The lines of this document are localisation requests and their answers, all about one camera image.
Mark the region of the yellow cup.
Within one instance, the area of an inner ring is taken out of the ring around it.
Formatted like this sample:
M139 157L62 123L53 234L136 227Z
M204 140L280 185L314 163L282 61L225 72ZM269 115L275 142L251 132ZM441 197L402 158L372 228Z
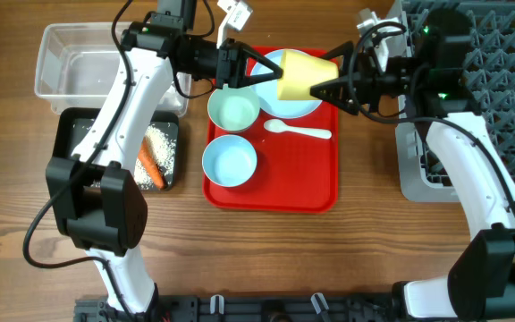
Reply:
M310 94L311 88L339 75L337 64L333 61L296 50L283 51L280 67L283 76L277 81L279 100L316 100Z

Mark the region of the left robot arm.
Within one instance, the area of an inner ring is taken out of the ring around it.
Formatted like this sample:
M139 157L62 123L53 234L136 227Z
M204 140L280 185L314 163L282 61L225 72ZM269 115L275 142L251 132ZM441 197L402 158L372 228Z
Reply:
M156 284L139 248L148 206L133 179L146 130L177 75L217 87L245 88L281 78L282 69L251 46L193 33L192 1L161 1L144 20L112 38L120 56L114 84L96 120L69 156L55 150L46 169L59 233L97 264L108 291L105 316L160 321Z

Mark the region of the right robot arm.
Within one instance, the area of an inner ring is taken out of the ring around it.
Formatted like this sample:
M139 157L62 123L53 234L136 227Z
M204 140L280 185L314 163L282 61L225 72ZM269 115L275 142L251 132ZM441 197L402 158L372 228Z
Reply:
M337 78L313 86L311 95L378 123L413 124L448 174L471 237L447 275L397 283L389 317L515 318L515 182L462 78L471 48L468 17L453 9L432 11L411 56L390 56L385 44L408 32L400 19L365 10L358 28L358 42L326 54L342 59Z

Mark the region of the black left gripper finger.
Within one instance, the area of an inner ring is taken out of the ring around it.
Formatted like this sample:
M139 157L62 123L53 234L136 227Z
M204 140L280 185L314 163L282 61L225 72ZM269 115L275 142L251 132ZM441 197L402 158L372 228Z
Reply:
M275 68L269 73L264 74L257 74L253 76L247 76L244 75L239 83L240 88L245 88L249 86L253 86L259 83L268 82L268 81L275 81L280 79L283 76L283 69L282 68Z
M236 42L235 48L238 50L238 58L236 66L239 67L243 72L247 69L247 64L250 59L256 61L259 64L269 68L272 72L279 72L280 67L264 55L260 54L254 47L244 43Z

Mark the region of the orange carrot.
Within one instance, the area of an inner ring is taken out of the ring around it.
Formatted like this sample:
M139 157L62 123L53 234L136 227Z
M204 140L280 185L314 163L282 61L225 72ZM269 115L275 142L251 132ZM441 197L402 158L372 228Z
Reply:
M154 154L152 153L146 138L141 142L138 160L145 168L152 180L152 183L154 183L160 191L164 190L166 188L165 178L161 175L156 159L154 158Z

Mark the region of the green bowl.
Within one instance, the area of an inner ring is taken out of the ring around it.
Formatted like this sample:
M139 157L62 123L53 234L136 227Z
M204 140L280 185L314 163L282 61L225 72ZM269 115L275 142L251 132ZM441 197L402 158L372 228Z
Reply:
M246 131L258 118L260 99L251 88L216 89L207 102L207 113L212 123L228 132Z

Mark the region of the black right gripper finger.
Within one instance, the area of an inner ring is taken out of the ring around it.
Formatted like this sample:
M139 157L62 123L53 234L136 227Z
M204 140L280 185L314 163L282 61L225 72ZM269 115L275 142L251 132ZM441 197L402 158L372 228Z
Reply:
M353 51L354 43L352 41L346 41L340 44L339 46L320 55L320 58L327 61L340 58L341 63L348 63L350 61L350 58L352 57Z
M349 92L347 76L314 85L310 88L309 94L311 97L329 103L347 114L356 114L356 107Z

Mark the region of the light blue bowl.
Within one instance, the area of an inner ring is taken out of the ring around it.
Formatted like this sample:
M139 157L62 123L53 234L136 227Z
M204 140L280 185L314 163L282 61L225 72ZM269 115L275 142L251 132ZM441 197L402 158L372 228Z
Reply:
M203 171L212 183L232 188L247 182L258 165L257 152L252 144L238 135L223 135L207 144Z

